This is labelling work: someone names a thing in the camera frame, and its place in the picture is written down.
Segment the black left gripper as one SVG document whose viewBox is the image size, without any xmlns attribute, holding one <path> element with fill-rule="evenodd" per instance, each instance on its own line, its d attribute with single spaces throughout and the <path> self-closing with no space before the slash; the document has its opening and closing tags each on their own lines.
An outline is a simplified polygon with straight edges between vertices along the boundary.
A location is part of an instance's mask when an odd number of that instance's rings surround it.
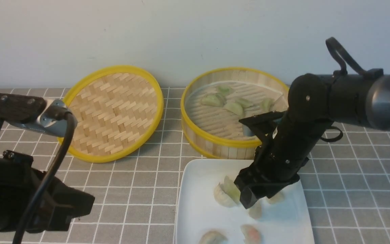
<svg viewBox="0 0 390 244">
<path fill-rule="evenodd" d="M 12 159 L 0 158 L 0 232 L 14 232 L 31 198 L 45 176 L 31 167 L 34 158 L 15 153 Z M 50 182 L 31 221 L 28 233 L 68 231 L 73 218 L 91 213 L 95 197 L 66 186 L 59 178 Z"/>
</svg>

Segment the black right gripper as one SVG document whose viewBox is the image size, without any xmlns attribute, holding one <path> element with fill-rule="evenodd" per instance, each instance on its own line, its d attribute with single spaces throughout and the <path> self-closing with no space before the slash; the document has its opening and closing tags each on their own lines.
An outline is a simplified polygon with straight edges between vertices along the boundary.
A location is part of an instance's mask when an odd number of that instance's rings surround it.
<svg viewBox="0 0 390 244">
<path fill-rule="evenodd" d="M 237 174 L 240 203 L 249 209 L 261 198 L 271 198 L 299 181 L 298 171 L 309 161 L 309 143 L 263 142 L 256 147 L 253 162 Z"/>
</svg>

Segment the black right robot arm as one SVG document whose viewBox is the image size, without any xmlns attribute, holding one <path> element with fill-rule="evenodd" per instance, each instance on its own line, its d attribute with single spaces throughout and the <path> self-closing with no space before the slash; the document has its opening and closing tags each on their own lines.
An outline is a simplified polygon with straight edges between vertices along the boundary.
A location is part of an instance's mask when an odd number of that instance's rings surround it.
<svg viewBox="0 0 390 244">
<path fill-rule="evenodd" d="M 291 84 L 286 111 L 240 119 L 262 142 L 253 163 L 234 180 L 243 207 L 249 209 L 298 182 L 298 171 L 316 143 L 342 138 L 323 137 L 335 129 L 334 122 L 390 131 L 390 75 L 305 74 Z"/>
</svg>

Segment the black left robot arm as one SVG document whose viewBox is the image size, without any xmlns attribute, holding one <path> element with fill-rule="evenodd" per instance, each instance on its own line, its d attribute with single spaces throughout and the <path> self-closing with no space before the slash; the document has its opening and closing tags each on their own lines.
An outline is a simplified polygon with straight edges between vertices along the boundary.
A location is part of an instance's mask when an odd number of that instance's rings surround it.
<svg viewBox="0 0 390 244">
<path fill-rule="evenodd" d="M 30 155 L 6 150 L 0 158 L 0 232 L 17 230 L 21 218 L 39 188 L 46 171 L 32 168 Z M 91 213 L 95 197 L 65 185 L 53 177 L 32 210 L 25 231 L 67 231 L 74 218 Z"/>
</svg>

